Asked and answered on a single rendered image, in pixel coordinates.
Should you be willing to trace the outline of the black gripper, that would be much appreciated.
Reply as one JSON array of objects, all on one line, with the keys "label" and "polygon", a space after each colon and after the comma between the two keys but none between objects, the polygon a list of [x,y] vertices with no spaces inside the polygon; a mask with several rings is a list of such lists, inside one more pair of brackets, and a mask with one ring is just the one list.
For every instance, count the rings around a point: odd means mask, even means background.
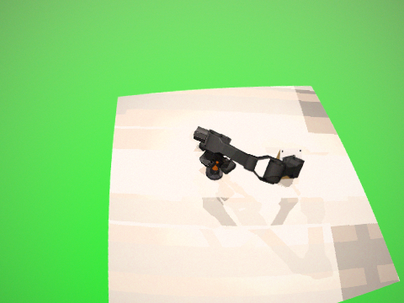
[{"label": "black gripper", "polygon": [[[205,150],[203,148],[204,143],[200,142],[199,144],[199,148],[202,150],[202,152]],[[217,155],[217,159],[218,160],[218,164],[216,165],[218,167],[218,169],[220,169],[224,174],[228,174],[231,171],[233,171],[234,169],[236,169],[237,165],[231,160],[228,159],[227,157],[224,157],[224,155],[222,154],[216,154]]]}]

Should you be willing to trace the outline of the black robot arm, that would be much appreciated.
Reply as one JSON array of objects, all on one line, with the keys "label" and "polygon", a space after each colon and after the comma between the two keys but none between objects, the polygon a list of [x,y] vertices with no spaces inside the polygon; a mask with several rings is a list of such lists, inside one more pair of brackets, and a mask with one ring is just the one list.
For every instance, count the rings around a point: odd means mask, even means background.
[{"label": "black robot arm", "polygon": [[[197,127],[193,134],[194,139],[204,143],[203,148],[206,150],[199,158],[200,162],[208,168],[213,168],[216,165],[216,154],[222,154],[234,162],[243,166],[243,169],[256,174],[260,181],[272,185],[278,184],[282,177],[288,176],[289,178],[298,178],[300,170],[303,167],[305,160],[295,157],[295,155],[283,157],[283,161],[271,157],[269,155],[256,157],[251,154],[234,147],[231,145],[229,136],[225,136],[214,130],[207,130],[200,126]],[[256,173],[255,167],[258,161],[270,159],[263,176]]]}]

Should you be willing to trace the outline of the orange knob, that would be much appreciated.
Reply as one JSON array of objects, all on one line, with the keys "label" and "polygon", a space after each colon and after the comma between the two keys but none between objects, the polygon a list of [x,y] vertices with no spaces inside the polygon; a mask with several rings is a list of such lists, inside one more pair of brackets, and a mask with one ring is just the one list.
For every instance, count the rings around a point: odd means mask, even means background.
[{"label": "orange knob", "polygon": [[[218,162],[218,161],[216,161],[216,165],[217,165],[218,163],[219,163],[219,162]],[[219,169],[218,169],[218,167],[217,167],[216,165],[215,165],[215,166],[212,168],[213,170],[219,170]]]}]

